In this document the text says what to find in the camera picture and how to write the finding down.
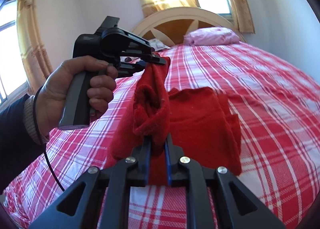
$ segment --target hand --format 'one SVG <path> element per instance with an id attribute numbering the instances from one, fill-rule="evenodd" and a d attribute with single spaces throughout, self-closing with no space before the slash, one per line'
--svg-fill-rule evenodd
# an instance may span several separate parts
<path id="1" fill-rule="evenodd" d="M 108 109 L 116 88 L 118 71 L 108 63 L 91 56 L 78 57 L 64 61 L 47 79 L 36 101 L 36 119 L 40 132 L 47 136 L 58 126 L 65 105 L 68 89 L 75 74 L 81 71 L 100 71 L 106 69 L 107 75 L 95 76 L 90 80 L 91 88 L 87 95 L 90 105 L 96 109 L 91 121 L 100 118 Z"/>

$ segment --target bed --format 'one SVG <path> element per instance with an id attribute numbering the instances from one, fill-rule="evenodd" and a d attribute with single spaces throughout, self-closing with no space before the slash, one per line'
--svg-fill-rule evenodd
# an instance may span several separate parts
<path id="1" fill-rule="evenodd" d="M 241 125 L 239 179 L 294 229 L 319 192 L 320 86 L 286 61 L 245 43 L 186 46 L 183 35 L 201 27 L 232 28 L 224 18 L 199 8 L 174 8 L 144 19 L 133 33 L 158 38 L 170 50 L 167 91 L 209 86 L 229 97 Z M 67 188 L 90 166 L 103 167 L 106 150 L 133 96 L 141 73 L 117 80 L 108 111 L 87 129 L 50 134 L 48 156 Z M 40 156 L 5 190 L 10 215 L 22 228 L 52 203 L 61 190 Z M 129 228 L 185 228 L 183 188 L 131 188 Z"/>

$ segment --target silver bolt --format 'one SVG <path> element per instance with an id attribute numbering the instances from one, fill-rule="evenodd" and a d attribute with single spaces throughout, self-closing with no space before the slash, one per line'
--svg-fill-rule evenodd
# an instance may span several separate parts
<path id="1" fill-rule="evenodd" d="M 218 167 L 217 168 L 217 171 L 220 173 L 220 174 L 226 174 L 228 169 L 224 166 L 221 166 L 221 167 Z"/>
<path id="2" fill-rule="evenodd" d="M 180 158 L 180 162 L 184 164 L 188 164 L 191 161 L 191 159 L 187 156 L 183 156 Z"/>
<path id="3" fill-rule="evenodd" d="M 132 156 L 127 157 L 127 158 L 125 159 L 125 162 L 126 162 L 126 163 L 135 163 L 135 162 L 136 162 L 136 158 L 135 158 L 135 157 L 132 157 Z"/>
<path id="4" fill-rule="evenodd" d="M 99 171 L 99 169 L 97 167 L 90 167 L 88 169 L 88 173 L 90 173 L 90 174 L 97 173 L 98 171 Z"/>

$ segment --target wooden headboard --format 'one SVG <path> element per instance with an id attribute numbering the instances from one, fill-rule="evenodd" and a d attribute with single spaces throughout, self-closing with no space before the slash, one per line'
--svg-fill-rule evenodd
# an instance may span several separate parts
<path id="1" fill-rule="evenodd" d="M 157 38 L 167 46 L 183 43 L 183 36 L 206 27 L 226 27 L 233 30 L 240 40 L 246 42 L 222 16 L 195 7 L 176 7 L 156 12 L 143 19 L 131 32 L 150 40 Z"/>

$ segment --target pink pillow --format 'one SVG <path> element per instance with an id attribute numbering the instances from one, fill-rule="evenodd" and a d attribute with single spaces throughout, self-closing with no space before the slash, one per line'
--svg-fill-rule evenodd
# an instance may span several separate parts
<path id="1" fill-rule="evenodd" d="M 194 46 L 228 45 L 239 43 L 240 38 L 232 30 L 223 27 L 210 27 L 195 30 L 184 35 L 183 43 Z"/>

